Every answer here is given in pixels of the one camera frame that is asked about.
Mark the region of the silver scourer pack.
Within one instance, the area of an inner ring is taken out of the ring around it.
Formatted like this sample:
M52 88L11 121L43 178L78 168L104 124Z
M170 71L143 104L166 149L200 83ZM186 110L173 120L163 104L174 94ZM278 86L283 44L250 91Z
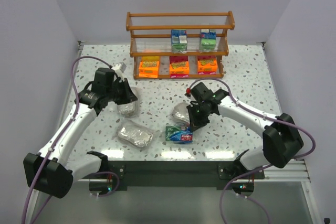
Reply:
M186 102L178 103L171 113L173 121L177 123L183 123L189 125L190 118L187 109L188 104Z
M119 114L126 118L132 118L138 115L140 109L140 92L136 87L131 87L133 94L137 97L136 101L128 104L117 105L117 110Z
M137 148L146 148L154 139L155 131L131 120L125 120L118 126L117 137Z

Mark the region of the blue green colourful sponge pack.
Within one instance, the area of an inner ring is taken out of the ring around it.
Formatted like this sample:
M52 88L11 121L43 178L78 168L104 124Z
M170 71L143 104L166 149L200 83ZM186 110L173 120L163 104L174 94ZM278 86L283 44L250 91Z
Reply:
M165 140L176 144L193 142L193 132L186 125L167 125L165 127Z

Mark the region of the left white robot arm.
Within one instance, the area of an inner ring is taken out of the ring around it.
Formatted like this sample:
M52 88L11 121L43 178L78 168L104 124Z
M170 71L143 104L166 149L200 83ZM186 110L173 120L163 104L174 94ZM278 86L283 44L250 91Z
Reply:
M74 182L108 170L107 156L95 151L89 151L73 167L67 166L67 163L84 131L108 103L122 105L137 101L123 75L125 69L125 64L118 63L112 68L96 70L94 80L77 94L75 104L61 128L37 154L28 153L24 158L28 186L63 198Z

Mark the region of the orange pink Scrub Mommy box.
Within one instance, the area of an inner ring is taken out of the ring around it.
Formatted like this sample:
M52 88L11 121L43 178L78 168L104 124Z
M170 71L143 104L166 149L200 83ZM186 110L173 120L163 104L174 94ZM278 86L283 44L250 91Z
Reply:
M215 56L198 56L197 73L198 74L216 74L218 69Z

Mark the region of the orange Scrub Mommy box back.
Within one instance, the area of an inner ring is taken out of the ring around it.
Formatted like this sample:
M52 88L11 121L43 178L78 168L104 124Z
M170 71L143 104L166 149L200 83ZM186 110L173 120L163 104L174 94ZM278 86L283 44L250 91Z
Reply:
M169 74L170 78L188 78L190 74L188 56L170 56Z

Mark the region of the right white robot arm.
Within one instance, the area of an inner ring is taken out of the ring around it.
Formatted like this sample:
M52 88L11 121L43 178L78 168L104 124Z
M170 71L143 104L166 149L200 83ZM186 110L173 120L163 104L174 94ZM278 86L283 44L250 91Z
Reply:
M191 131L206 126L209 116L216 114L241 123L261 137L260 147L243 151L225 169L232 178L267 165L284 168L303 148L299 130L288 114L267 114L239 102L228 89L213 92L202 82L188 88L185 95L191 98L187 106Z

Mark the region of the orange Scrub Daddy box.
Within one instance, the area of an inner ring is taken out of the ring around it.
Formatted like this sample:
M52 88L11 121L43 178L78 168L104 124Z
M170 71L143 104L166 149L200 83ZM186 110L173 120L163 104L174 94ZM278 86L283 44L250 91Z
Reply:
M158 78L160 68L159 56L141 57L139 64L139 76L144 78Z

